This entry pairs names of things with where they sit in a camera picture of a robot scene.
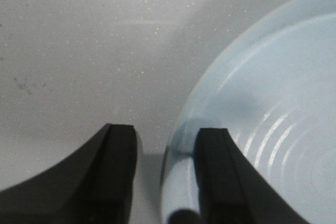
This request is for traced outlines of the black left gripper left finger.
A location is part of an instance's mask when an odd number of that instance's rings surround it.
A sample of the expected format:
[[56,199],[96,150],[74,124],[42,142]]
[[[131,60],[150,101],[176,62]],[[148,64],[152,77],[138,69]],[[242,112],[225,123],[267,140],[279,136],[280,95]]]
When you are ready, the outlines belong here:
[[1,223],[128,223],[137,147],[132,125],[104,125],[58,164],[2,190]]

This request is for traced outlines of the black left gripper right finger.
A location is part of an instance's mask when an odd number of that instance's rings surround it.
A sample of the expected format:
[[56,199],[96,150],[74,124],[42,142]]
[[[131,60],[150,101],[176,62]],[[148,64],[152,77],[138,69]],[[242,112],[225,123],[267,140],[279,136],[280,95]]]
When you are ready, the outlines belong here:
[[193,152],[205,223],[307,223],[244,157],[228,129],[201,128]]

